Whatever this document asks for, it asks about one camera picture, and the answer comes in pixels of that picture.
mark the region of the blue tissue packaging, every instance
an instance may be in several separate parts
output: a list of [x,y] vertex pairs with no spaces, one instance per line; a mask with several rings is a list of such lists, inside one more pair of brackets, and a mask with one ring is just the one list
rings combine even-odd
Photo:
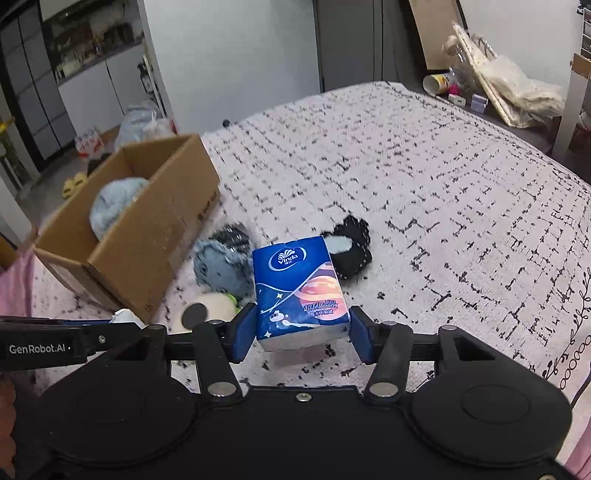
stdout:
[[324,238],[252,252],[258,325],[267,352],[303,348],[349,334],[349,311]]

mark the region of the patterned bedsheet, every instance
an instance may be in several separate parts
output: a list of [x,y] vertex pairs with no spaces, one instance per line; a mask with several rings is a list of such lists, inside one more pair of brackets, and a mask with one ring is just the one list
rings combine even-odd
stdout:
[[[348,303],[418,333],[458,325],[576,397],[568,458],[591,410],[581,390],[591,359],[588,184],[505,130],[386,82],[279,106],[203,143],[222,179],[209,229],[242,220],[270,243],[332,229],[349,212],[364,218],[374,261],[343,283]],[[200,291],[189,255],[157,321],[176,331]],[[33,315],[109,314],[38,262]],[[361,386],[372,370],[346,339],[282,353],[255,343],[233,368],[245,388]],[[37,372],[38,385],[66,371]],[[190,364],[173,365],[173,375],[197,389]],[[409,389],[433,375],[432,364],[413,364]]]

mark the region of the grey cabinet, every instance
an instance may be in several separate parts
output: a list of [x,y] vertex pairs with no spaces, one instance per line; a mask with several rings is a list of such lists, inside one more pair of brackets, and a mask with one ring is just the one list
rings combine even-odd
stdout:
[[106,132],[123,120],[123,112],[104,61],[59,87],[61,99],[77,135],[91,128]]
[[35,166],[42,170],[47,166],[48,158],[72,142],[75,135],[69,120],[63,118],[66,109],[51,71],[37,4],[4,25],[0,30],[0,41],[9,87],[14,93],[12,114],[19,131],[28,130],[28,138],[32,141],[27,140],[27,150]]
[[139,77],[138,63],[142,62],[143,56],[144,47],[137,45],[106,61],[113,88],[124,112],[130,105],[137,105],[150,98]]

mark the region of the slippers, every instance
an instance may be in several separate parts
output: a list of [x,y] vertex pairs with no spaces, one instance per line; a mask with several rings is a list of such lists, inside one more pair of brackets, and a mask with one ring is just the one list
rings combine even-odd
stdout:
[[74,175],[74,187],[78,189],[81,185],[86,183],[86,180],[88,180],[86,173],[79,171],[76,175]]
[[61,196],[63,197],[64,200],[67,200],[68,198],[70,198],[72,196],[75,189],[76,189],[76,186],[74,185],[74,180],[67,179],[64,182],[64,187],[61,191]]

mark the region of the cardboard box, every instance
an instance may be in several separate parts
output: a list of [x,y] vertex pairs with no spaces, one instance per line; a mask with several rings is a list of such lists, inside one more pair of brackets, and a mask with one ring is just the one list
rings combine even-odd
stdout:
[[[104,185],[126,177],[150,182],[99,243],[90,208]],[[69,290],[147,322],[215,204],[218,184],[197,135],[126,146],[60,208],[35,254]]]

